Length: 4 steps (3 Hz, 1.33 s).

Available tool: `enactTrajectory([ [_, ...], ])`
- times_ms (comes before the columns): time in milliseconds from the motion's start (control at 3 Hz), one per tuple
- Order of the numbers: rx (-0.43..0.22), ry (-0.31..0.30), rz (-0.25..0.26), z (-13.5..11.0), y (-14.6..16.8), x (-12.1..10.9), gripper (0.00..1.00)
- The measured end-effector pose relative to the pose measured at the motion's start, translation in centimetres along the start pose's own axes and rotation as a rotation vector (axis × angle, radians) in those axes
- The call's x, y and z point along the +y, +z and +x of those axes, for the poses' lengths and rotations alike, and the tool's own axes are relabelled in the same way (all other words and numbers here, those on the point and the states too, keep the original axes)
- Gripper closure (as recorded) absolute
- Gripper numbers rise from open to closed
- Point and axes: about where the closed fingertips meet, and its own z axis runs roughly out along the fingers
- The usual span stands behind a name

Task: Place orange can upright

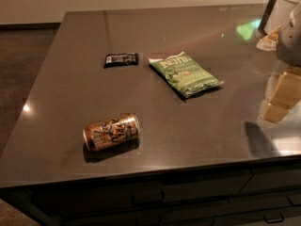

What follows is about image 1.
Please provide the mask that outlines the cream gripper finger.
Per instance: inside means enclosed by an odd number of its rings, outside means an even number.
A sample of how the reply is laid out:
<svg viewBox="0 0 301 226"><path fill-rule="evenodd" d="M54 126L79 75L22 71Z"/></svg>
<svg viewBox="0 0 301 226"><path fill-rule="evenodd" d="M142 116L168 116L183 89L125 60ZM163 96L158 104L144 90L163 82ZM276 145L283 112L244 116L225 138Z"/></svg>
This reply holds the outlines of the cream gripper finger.
<svg viewBox="0 0 301 226"><path fill-rule="evenodd" d="M261 118L278 123L301 101L301 68L273 72L268 80L265 99L261 104Z"/></svg>

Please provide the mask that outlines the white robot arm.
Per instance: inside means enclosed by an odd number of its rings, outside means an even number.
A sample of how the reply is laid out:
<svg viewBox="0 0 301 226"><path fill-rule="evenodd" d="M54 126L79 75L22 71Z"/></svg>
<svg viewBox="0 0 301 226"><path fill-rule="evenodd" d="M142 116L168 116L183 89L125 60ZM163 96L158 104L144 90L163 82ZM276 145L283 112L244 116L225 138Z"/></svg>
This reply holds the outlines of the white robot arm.
<svg viewBox="0 0 301 226"><path fill-rule="evenodd" d="M301 101L301 0L269 0L257 48L275 51L279 64L271 73L261 104L261 118L278 123Z"/></svg>

